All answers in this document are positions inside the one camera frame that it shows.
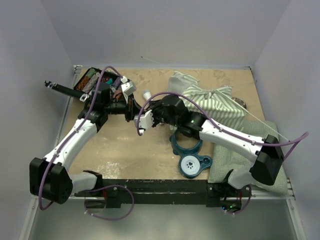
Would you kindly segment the green striped pet tent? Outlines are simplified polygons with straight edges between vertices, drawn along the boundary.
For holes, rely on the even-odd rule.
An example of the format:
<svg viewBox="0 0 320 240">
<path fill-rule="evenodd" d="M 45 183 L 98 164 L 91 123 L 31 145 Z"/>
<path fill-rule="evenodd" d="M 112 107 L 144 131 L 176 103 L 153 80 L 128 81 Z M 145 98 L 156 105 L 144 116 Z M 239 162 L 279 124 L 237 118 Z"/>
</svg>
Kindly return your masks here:
<svg viewBox="0 0 320 240">
<path fill-rule="evenodd" d="M 174 71 L 168 80 L 168 91 L 182 94 L 199 105 L 211 118 L 238 131 L 244 129 L 246 109 L 232 100 L 232 87 L 204 89 L 195 77 Z"/>
</svg>

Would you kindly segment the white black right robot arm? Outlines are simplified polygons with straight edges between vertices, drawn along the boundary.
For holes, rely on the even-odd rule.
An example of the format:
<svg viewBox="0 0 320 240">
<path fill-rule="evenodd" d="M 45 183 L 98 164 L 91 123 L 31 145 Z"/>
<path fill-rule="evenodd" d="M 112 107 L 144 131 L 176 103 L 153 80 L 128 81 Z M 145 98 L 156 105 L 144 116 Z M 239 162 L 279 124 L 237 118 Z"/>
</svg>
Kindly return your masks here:
<svg viewBox="0 0 320 240">
<path fill-rule="evenodd" d="M 153 101 L 145 115 L 151 121 L 151 127 L 159 123 L 169 124 L 186 137 L 212 142 L 217 148 L 228 148 L 247 159 L 247 164 L 230 169 L 220 181 L 227 196 L 235 196 L 248 185 L 279 194 L 287 193 L 287 178 L 282 169 L 285 158 L 276 137 L 251 135 L 245 138 L 243 132 L 214 121 L 202 109 L 188 110 L 181 98 L 171 93 Z"/>
</svg>

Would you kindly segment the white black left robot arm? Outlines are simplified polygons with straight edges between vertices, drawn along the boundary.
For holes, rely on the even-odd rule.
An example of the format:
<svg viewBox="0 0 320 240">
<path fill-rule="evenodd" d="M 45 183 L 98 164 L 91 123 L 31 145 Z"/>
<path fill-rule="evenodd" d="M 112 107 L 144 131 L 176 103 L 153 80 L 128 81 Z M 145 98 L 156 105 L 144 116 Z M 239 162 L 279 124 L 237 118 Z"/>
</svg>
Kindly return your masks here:
<svg viewBox="0 0 320 240">
<path fill-rule="evenodd" d="M 109 115 L 123 114 L 127 121 L 132 121 L 140 110 L 141 106 L 133 95 L 114 101 L 109 89 L 93 91 L 63 140 L 43 158 L 36 157 L 30 162 L 30 192 L 38 197 L 39 208 L 48 208 L 43 200 L 48 200 L 50 205 L 63 204 L 71 195 L 83 191 L 99 196 L 104 184 L 98 180 L 100 176 L 97 173 L 86 170 L 71 176 L 69 168 L 86 143 L 107 122 Z"/>
</svg>

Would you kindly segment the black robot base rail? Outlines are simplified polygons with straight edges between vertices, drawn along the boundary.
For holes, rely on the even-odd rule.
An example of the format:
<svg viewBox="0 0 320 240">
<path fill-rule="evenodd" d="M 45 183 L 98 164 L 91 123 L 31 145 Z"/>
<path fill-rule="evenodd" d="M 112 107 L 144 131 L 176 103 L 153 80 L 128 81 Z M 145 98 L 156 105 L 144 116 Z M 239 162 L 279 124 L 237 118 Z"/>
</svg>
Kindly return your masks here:
<svg viewBox="0 0 320 240">
<path fill-rule="evenodd" d="M 82 191 L 76 197 L 100 200 L 106 208 L 120 208 L 122 204 L 136 205 L 205 205 L 220 207 L 220 201 L 243 200 L 250 196 L 248 187 L 225 189 L 222 183 L 202 179 L 102 179 L 98 192 Z"/>
</svg>

